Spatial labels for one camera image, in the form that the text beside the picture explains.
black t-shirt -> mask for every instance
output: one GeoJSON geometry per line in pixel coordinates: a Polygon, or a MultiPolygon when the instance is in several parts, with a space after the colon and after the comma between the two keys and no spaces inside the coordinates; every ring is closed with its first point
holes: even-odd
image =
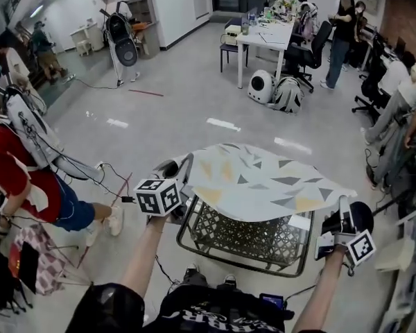
{"type": "Polygon", "coordinates": [[[336,21],[336,30],[334,31],[334,36],[339,38],[339,40],[353,42],[354,41],[354,27],[356,25],[356,11],[354,8],[349,8],[344,10],[342,6],[339,6],[338,15],[347,16],[350,15],[352,20],[350,22],[344,22],[341,20],[336,21]]]}
{"type": "Polygon", "coordinates": [[[273,303],[246,293],[209,287],[178,287],[163,300],[157,319],[142,327],[144,311],[144,300],[122,285],[90,287],[67,333],[284,332],[284,311],[273,303]]]}

floor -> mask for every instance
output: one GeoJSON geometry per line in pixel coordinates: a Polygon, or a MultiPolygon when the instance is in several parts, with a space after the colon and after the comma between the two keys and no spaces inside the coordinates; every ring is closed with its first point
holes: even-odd
{"type": "MultiPolygon", "coordinates": [[[[69,51],[57,55],[59,64],[69,70],[69,74],[75,74],[82,78],[100,59],[109,53],[108,49],[102,49],[97,52],[90,52],[89,55],[80,57],[76,51],[69,51]]],[[[54,85],[48,82],[43,84],[38,92],[44,99],[46,105],[50,107],[55,101],[69,88],[71,83],[66,83],[64,79],[56,76],[58,81],[54,85]]]]}
{"type": "MultiPolygon", "coordinates": [[[[364,142],[361,126],[368,126],[363,114],[352,114],[354,97],[360,93],[358,72],[343,72],[337,88],[330,92],[319,82],[327,73],[329,47],[323,65],[313,71],[313,94],[306,91],[302,110],[289,115],[269,110],[246,96],[246,87],[238,89],[237,59],[230,58],[220,73],[219,41],[222,24],[208,24],[171,50],[161,52],[152,60],[141,60],[141,78],[126,83],[121,89],[89,89],[53,125],[70,155],[90,165],[110,162],[123,177],[130,179],[132,189],[151,169],[170,157],[221,142],[251,144],[276,154],[315,166],[322,174],[344,187],[355,189],[358,199],[372,209],[382,194],[372,191],[365,179],[364,142]],[[163,97],[139,94],[129,89],[163,94],[163,97]],[[214,126],[208,118],[233,123],[240,131],[214,126]],[[109,119],[118,120],[121,127],[109,119]],[[283,146],[275,143],[283,139],[283,146]]],[[[250,52],[249,67],[244,71],[244,85],[255,70],[273,71],[275,63],[256,59],[250,52]]],[[[108,71],[96,85],[112,87],[114,71],[108,71]]],[[[109,176],[105,185],[117,192],[123,181],[109,176]]],[[[114,198],[90,182],[74,180],[71,186],[85,200],[111,203],[114,198]]],[[[332,209],[315,215],[313,240],[304,273],[295,279],[280,278],[246,271],[205,259],[177,246],[176,225],[168,224],[159,247],[159,258],[166,272],[174,279],[183,276],[185,267],[197,263],[211,284],[219,283],[227,273],[237,277],[239,287],[259,295],[272,293],[288,296],[312,285],[323,266],[313,258],[314,238],[322,220],[332,209]]],[[[397,235],[392,224],[394,214],[375,218],[374,240],[378,248],[390,243],[397,235]]],[[[125,206],[125,228],[120,237],[101,235],[86,254],[81,268],[97,284],[117,281],[132,254],[136,240],[145,226],[145,218],[125,206]]],[[[58,245],[78,244],[79,253],[72,253],[75,263],[83,253],[83,233],[66,233],[47,226],[58,245]]],[[[374,270],[374,260],[357,268],[354,277],[343,271],[326,323],[328,333],[372,332],[383,311],[391,277],[374,270]]],[[[146,314],[157,314],[160,302],[169,288],[168,280],[155,267],[146,297],[146,314]]],[[[67,286],[50,297],[34,297],[34,310],[18,319],[19,332],[60,333],[66,329],[73,310],[85,287],[67,286]]],[[[288,307],[296,312],[305,306],[310,293],[294,297],[288,307]]],[[[295,320],[288,322],[287,332],[295,320]]]]}

backpack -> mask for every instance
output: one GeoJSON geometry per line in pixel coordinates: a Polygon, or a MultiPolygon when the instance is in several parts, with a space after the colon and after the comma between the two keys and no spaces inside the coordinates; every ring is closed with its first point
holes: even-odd
{"type": "Polygon", "coordinates": [[[120,63],[125,67],[133,66],[137,61],[137,50],[131,37],[131,26],[120,11],[121,1],[117,3],[116,12],[110,15],[104,9],[100,9],[107,20],[105,22],[105,35],[114,44],[114,50],[120,63]]]}
{"type": "Polygon", "coordinates": [[[273,110],[297,114],[303,98],[304,92],[300,89],[299,81],[288,76],[279,81],[272,95],[272,103],[267,106],[273,110]]]}

ceiling light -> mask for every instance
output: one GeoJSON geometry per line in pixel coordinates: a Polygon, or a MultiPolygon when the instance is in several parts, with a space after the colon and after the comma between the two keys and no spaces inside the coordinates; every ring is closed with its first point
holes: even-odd
{"type": "Polygon", "coordinates": [[[38,8],[34,10],[34,12],[30,15],[30,17],[36,16],[36,14],[38,14],[42,8],[43,8],[43,5],[40,5],[38,8]]]}

shoe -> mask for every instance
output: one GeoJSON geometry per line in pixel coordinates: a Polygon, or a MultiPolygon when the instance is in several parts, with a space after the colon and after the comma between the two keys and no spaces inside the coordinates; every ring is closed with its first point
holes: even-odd
{"type": "Polygon", "coordinates": [[[321,81],[321,82],[320,82],[320,86],[321,86],[321,87],[323,87],[324,89],[334,90],[334,89],[330,88],[330,87],[327,85],[327,82],[323,83],[323,82],[321,81]]]}
{"type": "Polygon", "coordinates": [[[375,190],[377,188],[377,182],[374,181],[374,172],[373,169],[370,165],[367,165],[367,167],[365,168],[366,172],[367,172],[367,177],[368,180],[370,181],[370,184],[372,186],[372,189],[375,190]]]}
{"type": "Polygon", "coordinates": [[[371,143],[369,143],[369,142],[367,141],[367,138],[365,137],[366,132],[367,132],[367,130],[366,130],[366,129],[364,129],[364,127],[361,127],[361,133],[362,133],[363,141],[365,142],[365,144],[366,144],[367,146],[369,146],[371,143]]]}
{"type": "Polygon", "coordinates": [[[131,79],[131,83],[135,82],[140,77],[140,73],[136,72],[136,76],[134,79],[131,79]]]}
{"type": "Polygon", "coordinates": [[[225,276],[225,279],[223,279],[223,283],[234,286],[235,289],[237,288],[236,277],[233,274],[228,274],[227,276],[225,276]]]}
{"type": "Polygon", "coordinates": [[[85,230],[86,234],[86,247],[92,247],[97,239],[97,236],[102,231],[103,225],[100,221],[92,221],[85,230]]]}
{"type": "Polygon", "coordinates": [[[61,69],[60,70],[60,76],[62,77],[62,78],[64,78],[65,76],[67,76],[68,75],[68,69],[61,69]]]}
{"type": "Polygon", "coordinates": [[[185,270],[185,275],[183,276],[183,278],[184,278],[184,280],[186,279],[186,278],[189,278],[189,277],[191,277],[192,275],[194,275],[194,273],[199,273],[200,272],[200,270],[199,270],[199,267],[197,266],[197,265],[195,265],[195,264],[190,264],[190,265],[188,265],[187,266],[187,269],[185,270]]]}
{"type": "Polygon", "coordinates": [[[111,235],[113,237],[117,237],[123,228],[124,211],[123,208],[117,206],[111,208],[111,216],[109,216],[106,220],[110,226],[111,235]]]}

